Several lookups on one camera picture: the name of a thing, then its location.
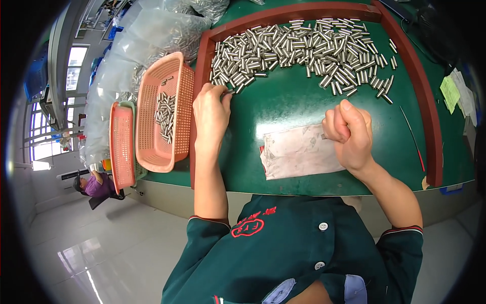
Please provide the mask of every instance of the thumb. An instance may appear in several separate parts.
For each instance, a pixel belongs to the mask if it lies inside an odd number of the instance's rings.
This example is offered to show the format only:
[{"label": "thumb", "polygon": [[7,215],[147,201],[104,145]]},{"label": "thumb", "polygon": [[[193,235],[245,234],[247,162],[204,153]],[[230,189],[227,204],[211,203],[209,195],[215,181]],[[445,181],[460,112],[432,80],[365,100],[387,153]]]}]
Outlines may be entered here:
[{"label": "thumb", "polygon": [[221,101],[221,103],[223,104],[223,109],[225,109],[226,113],[230,112],[229,106],[230,106],[230,101],[231,101],[232,97],[233,97],[233,94],[231,94],[231,93],[225,94],[223,96],[222,101]]},{"label": "thumb", "polygon": [[354,138],[368,137],[366,121],[361,112],[346,99],[341,101],[340,109],[341,116],[351,131],[351,136]]}]

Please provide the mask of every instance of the white paper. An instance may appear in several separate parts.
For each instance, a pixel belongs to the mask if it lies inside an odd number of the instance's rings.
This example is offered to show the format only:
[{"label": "white paper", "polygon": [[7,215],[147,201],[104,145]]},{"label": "white paper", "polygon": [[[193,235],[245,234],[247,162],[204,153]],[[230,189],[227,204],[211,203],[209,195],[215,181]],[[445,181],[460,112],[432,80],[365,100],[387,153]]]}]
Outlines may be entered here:
[{"label": "white paper", "polygon": [[266,179],[283,179],[344,170],[334,142],[322,139],[322,125],[306,125],[264,134],[260,154]]},{"label": "white paper", "polygon": [[464,117],[470,116],[472,124],[477,126],[476,106],[474,104],[474,96],[472,91],[466,86],[462,73],[456,68],[454,68],[454,70],[451,72],[451,77],[459,90],[459,93],[461,94],[458,104],[463,112]]}]

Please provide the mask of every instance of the fist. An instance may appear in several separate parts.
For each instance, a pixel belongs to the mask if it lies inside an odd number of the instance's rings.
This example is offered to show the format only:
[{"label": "fist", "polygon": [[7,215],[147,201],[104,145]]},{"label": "fist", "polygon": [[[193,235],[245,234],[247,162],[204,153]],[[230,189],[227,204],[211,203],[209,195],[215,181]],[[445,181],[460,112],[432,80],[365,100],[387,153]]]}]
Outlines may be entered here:
[{"label": "fist", "polygon": [[344,99],[334,109],[326,111],[322,128],[326,138],[334,141],[339,163],[351,174],[373,162],[371,116],[366,110]]},{"label": "fist", "polygon": [[206,83],[192,104],[197,128],[197,153],[219,154],[231,113],[229,106],[233,95],[226,94],[227,91],[226,86]]}]

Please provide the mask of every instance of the paper sheet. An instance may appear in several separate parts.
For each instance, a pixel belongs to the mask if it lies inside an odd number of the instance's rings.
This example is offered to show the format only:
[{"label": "paper sheet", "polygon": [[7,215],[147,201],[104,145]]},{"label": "paper sheet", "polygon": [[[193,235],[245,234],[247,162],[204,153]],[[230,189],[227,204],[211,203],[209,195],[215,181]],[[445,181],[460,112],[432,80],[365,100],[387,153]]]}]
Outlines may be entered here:
[{"label": "paper sheet", "polygon": [[459,90],[457,89],[450,75],[444,77],[442,84],[440,85],[440,90],[446,99],[447,109],[449,109],[451,114],[454,113],[455,105],[459,101],[461,94],[459,93]]},{"label": "paper sheet", "polygon": [[322,139],[322,125],[306,125],[264,134],[260,154],[267,180],[344,170],[336,158],[334,142]]},{"label": "paper sheet", "polygon": [[463,112],[464,118],[470,116],[472,124],[477,126],[476,105],[474,104],[472,91],[466,86],[462,73],[456,68],[454,68],[450,76],[459,91],[460,97],[457,103]]}]

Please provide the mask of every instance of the white button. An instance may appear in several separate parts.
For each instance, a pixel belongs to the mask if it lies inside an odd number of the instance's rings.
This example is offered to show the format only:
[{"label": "white button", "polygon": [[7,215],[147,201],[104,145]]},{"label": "white button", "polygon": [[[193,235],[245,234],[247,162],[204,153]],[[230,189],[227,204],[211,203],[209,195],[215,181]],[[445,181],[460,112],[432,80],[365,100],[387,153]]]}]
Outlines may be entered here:
[{"label": "white button", "polygon": [[326,264],[324,262],[317,262],[314,266],[314,269],[315,270],[319,270],[321,269],[322,267],[324,267]]},{"label": "white button", "polygon": [[324,230],[326,230],[328,227],[329,227],[329,225],[328,225],[327,223],[320,223],[320,224],[319,224],[319,230],[320,230],[320,231],[324,231]]}]

